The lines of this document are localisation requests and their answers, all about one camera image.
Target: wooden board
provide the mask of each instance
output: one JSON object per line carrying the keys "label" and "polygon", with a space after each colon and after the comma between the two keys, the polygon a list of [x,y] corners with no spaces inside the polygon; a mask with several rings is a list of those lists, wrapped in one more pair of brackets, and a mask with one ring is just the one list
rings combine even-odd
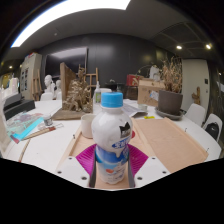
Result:
{"label": "wooden board", "polygon": [[[170,173],[204,162],[208,156],[208,153],[193,138],[168,118],[150,120],[132,118],[132,122],[135,137],[131,139],[129,144],[141,150],[148,157],[156,156]],[[93,144],[95,144],[93,139],[83,137],[81,128],[79,128],[75,134],[75,139],[71,140],[59,165],[68,156],[76,157]],[[124,179],[114,185],[101,181],[97,172],[95,188],[117,190],[129,188],[127,167]]]}
{"label": "wooden board", "polygon": [[52,120],[76,120],[81,119],[83,115],[85,115],[85,112],[76,112],[76,111],[70,111],[70,110],[62,110],[59,109],[53,116]]}

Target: cup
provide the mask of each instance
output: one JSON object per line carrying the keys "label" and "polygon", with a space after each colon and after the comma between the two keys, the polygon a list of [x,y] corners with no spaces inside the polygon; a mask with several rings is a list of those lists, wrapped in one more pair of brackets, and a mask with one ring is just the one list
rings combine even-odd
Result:
{"label": "cup", "polygon": [[86,138],[93,138],[91,124],[95,117],[95,114],[85,114],[81,117],[82,135]]}

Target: potted plant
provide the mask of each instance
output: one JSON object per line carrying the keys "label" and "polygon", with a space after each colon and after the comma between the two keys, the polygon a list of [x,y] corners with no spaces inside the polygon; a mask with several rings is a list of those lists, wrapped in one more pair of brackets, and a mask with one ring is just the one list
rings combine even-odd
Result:
{"label": "potted plant", "polygon": [[161,80],[165,85],[165,90],[159,91],[158,110],[171,114],[180,115],[182,104],[182,64],[180,58],[171,58],[163,61]]}

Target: plant pot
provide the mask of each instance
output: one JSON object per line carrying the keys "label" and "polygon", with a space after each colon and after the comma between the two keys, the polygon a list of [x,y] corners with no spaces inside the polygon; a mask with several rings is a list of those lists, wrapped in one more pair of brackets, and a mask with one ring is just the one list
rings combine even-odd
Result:
{"label": "plant pot", "polygon": [[165,90],[159,90],[158,110],[172,115],[180,114],[183,95]]}

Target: lamp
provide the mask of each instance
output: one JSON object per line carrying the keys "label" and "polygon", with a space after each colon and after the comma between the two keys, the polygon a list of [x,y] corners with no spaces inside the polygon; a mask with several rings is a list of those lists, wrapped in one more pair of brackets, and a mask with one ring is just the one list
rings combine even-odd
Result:
{"label": "lamp", "polygon": [[50,8],[49,10],[42,13],[34,21],[32,21],[17,37],[12,47],[20,47],[22,43],[28,39],[33,33],[39,30],[46,24],[61,18],[63,16],[90,10],[90,9],[119,9],[126,10],[129,2],[131,0],[67,0],[56,6]]}

